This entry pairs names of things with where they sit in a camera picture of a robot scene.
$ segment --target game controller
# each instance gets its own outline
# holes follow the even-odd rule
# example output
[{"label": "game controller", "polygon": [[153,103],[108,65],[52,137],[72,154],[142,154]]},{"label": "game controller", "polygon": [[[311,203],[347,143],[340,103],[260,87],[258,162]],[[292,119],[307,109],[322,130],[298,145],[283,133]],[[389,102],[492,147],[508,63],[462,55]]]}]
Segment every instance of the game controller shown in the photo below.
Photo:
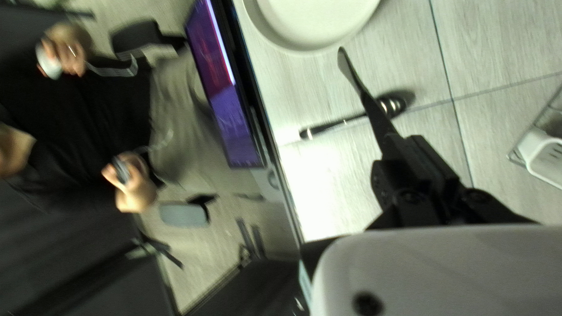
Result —
[{"label": "game controller", "polygon": [[115,156],[111,159],[111,164],[115,167],[115,172],[117,173],[117,180],[123,185],[126,185],[131,178],[131,173],[127,167],[127,163]]},{"label": "game controller", "polygon": [[45,74],[53,79],[57,80],[62,74],[62,65],[58,58],[49,58],[42,44],[37,44],[35,46],[35,54],[37,55],[37,62],[39,66],[43,69]]}]

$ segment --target black t-shirt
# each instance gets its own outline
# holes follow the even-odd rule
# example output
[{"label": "black t-shirt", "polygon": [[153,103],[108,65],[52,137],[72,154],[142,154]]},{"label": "black t-shirt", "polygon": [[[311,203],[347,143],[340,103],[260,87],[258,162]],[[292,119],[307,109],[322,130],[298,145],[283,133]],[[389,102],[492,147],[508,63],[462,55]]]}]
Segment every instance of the black t-shirt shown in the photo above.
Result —
[{"label": "black t-shirt", "polygon": [[8,182],[48,213],[117,211],[101,176],[111,158],[148,145],[149,70],[135,77],[43,77],[31,49],[0,65],[0,121],[37,139]]}]

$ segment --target white plastic object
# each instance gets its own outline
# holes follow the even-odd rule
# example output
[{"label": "white plastic object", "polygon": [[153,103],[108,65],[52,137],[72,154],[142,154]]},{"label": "white plastic object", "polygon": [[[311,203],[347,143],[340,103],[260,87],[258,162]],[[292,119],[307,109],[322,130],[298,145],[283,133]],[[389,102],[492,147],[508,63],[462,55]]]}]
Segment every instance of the white plastic object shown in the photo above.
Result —
[{"label": "white plastic object", "polygon": [[35,54],[37,55],[37,62],[43,68],[47,76],[53,80],[60,78],[62,74],[62,65],[58,58],[49,58],[45,53],[43,45],[37,44],[35,46]]},{"label": "white plastic object", "polygon": [[254,26],[291,51],[316,51],[353,36],[380,0],[244,0]]},{"label": "white plastic object", "polygon": [[517,149],[532,175],[562,189],[562,139],[531,127]]},{"label": "white plastic object", "polygon": [[[311,316],[558,316],[561,244],[561,226],[538,224],[404,228],[343,237],[318,263]],[[372,300],[358,301],[362,297]]]}]

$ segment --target purple screen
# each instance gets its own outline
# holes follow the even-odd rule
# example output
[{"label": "purple screen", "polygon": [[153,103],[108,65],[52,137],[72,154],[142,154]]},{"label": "purple screen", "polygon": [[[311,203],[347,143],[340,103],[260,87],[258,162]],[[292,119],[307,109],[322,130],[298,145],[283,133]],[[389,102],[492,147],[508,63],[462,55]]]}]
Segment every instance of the purple screen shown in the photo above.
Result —
[{"label": "purple screen", "polygon": [[231,166],[261,166],[210,0],[198,0],[185,32]]}]

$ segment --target gray pants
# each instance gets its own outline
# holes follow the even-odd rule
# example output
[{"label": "gray pants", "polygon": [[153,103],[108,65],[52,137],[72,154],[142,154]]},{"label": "gray pants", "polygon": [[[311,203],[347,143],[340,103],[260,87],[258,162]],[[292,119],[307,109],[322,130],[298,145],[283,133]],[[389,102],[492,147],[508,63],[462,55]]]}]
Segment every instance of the gray pants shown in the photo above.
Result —
[{"label": "gray pants", "polygon": [[151,152],[156,174],[188,193],[254,195],[258,186],[249,170],[228,167],[218,129],[191,51],[165,60],[154,70],[151,88],[151,143],[173,130],[171,140]]}]

